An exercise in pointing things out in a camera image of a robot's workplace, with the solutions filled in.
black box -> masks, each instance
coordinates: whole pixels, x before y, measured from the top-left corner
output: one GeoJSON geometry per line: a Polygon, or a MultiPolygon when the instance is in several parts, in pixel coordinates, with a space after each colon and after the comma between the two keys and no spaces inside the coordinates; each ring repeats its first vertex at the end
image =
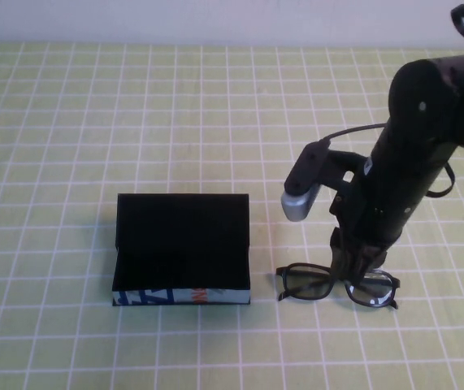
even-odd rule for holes
{"type": "Polygon", "coordinates": [[[113,305],[248,304],[248,194],[118,195],[113,305]]]}

glasses lens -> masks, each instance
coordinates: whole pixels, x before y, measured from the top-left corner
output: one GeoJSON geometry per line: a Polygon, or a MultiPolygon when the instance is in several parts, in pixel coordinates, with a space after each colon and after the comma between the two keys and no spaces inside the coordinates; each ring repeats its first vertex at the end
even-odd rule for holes
{"type": "Polygon", "coordinates": [[[364,305],[382,306],[391,301],[392,281],[385,274],[367,272],[359,286],[349,285],[347,290],[354,301],[364,305]]]}
{"type": "Polygon", "coordinates": [[[286,287],[295,298],[320,299],[331,284],[329,272],[313,266],[292,266],[286,271],[286,287]]]}

glasses frame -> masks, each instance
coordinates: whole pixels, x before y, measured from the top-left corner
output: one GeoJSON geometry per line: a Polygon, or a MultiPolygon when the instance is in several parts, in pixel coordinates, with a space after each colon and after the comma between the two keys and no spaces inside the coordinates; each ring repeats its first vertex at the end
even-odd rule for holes
{"type": "MultiPolygon", "coordinates": [[[[396,301],[394,301],[394,297],[396,296],[396,290],[398,288],[400,288],[400,280],[398,278],[395,278],[394,276],[390,275],[388,272],[385,272],[385,271],[382,271],[382,270],[372,270],[372,271],[369,271],[367,273],[370,273],[370,274],[378,274],[378,275],[384,275],[385,277],[387,277],[390,281],[391,281],[391,295],[389,296],[389,298],[382,302],[382,303],[376,303],[376,304],[371,304],[371,303],[367,303],[367,302],[364,302],[364,301],[360,301],[358,299],[356,299],[353,294],[351,293],[350,291],[350,287],[353,286],[349,280],[345,279],[345,278],[339,278],[337,275],[335,275],[335,272],[328,266],[319,266],[317,264],[309,264],[308,262],[295,262],[293,264],[289,264],[288,266],[282,266],[282,267],[279,267],[276,269],[276,274],[277,276],[281,276],[282,277],[282,284],[284,286],[284,291],[280,293],[279,295],[279,298],[278,300],[279,301],[282,301],[283,299],[287,298],[287,297],[294,297],[296,299],[299,299],[299,300],[303,300],[303,301],[319,301],[321,299],[324,299],[325,297],[327,297],[334,285],[336,282],[338,281],[341,281],[344,283],[344,286],[345,286],[345,291],[347,292],[347,295],[349,296],[349,298],[351,299],[351,301],[359,304],[359,305],[362,305],[362,306],[365,306],[365,307],[371,307],[371,308],[380,308],[380,307],[385,307],[385,306],[391,306],[393,307],[394,309],[397,309],[397,303],[396,301]],[[295,294],[299,293],[300,291],[302,290],[306,290],[306,288],[311,288],[312,286],[310,286],[310,284],[307,284],[307,285],[304,285],[300,288],[292,288],[292,289],[289,289],[288,288],[288,270],[291,270],[292,268],[294,267],[308,267],[308,268],[315,268],[317,270],[321,270],[320,274],[323,274],[324,272],[329,275],[330,277],[330,280],[329,280],[329,286],[327,287],[327,290],[324,294],[322,294],[321,296],[319,297],[295,297],[295,294]]],[[[362,289],[364,290],[365,288],[361,287],[361,286],[354,286],[355,288],[358,288],[358,289],[362,289]]]]}

eyeglasses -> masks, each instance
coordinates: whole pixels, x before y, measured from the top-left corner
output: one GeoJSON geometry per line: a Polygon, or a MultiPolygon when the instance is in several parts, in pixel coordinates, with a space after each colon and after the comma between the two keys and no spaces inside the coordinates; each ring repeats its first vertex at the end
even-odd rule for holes
{"type": "Polygon", "coordinates": [[[349,298],[359,305],[375,308],[391,306],[397,309],[394,295],[396,289],[400,287],[400,280],[385,271],[369,271],[356,285],[334,276],[335,273],[329,267],[306,262],[282,266],[277,268],[276,274],[282,276],[284,285],[279,301],[287,297],[307,301],[324,299],[332,291],[335,282],[340,280],[344,282],[349,298]]]}

green checkered tablecloth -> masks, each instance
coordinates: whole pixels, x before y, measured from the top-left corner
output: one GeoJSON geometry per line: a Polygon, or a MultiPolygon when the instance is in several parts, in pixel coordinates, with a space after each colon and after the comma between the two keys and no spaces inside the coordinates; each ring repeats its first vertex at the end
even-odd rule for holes
{"type": "Polygon", "coordinates": [[[0,43],[0,389],[464,389],[464,150],[389,251],[398,311],[277,302],[274,277],[331,259],[332,191],[280,207],[303,146],[387,120],[397,69],[453,53],[0,43]],[[125,192],[249,193],[252,304],[112,307],[125,192]]]}

